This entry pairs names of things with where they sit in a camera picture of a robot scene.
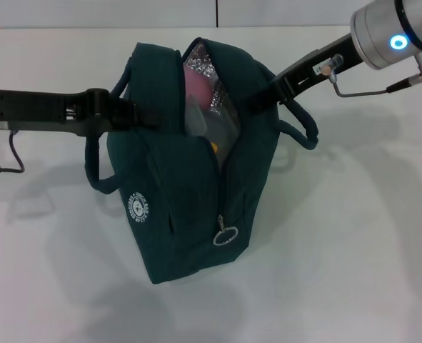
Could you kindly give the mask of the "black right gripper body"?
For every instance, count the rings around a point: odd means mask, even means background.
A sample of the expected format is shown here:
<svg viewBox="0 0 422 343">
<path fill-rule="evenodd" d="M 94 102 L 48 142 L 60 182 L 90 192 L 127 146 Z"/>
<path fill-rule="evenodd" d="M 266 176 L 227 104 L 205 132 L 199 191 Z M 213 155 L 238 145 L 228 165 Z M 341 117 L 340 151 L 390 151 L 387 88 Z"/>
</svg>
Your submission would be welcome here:
<svg viewBox="0 0 422 343">
<path fill-rule="evenodd" d="M 320 68 L 329 63 L 336 74 L 361 63 L 350 34 L 312 51 L 278 74 L 272 81 L 278 100 L 282 103 L 292 100 L 312 86 L 328 80 Z"/>
</svg>

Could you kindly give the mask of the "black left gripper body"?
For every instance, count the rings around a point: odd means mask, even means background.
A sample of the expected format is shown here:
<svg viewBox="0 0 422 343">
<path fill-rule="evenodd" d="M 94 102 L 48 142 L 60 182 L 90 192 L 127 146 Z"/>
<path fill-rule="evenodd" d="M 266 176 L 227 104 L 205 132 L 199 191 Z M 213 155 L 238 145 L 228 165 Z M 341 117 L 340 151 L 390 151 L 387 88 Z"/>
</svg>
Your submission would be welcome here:
<svg viewBox="0 0 422 343">
<path fill-rule="evenodd" d="M 0 130 L 101 136 L 114 131 L 104 89 L 75 94 L 0 90 Z"/>
</svg>

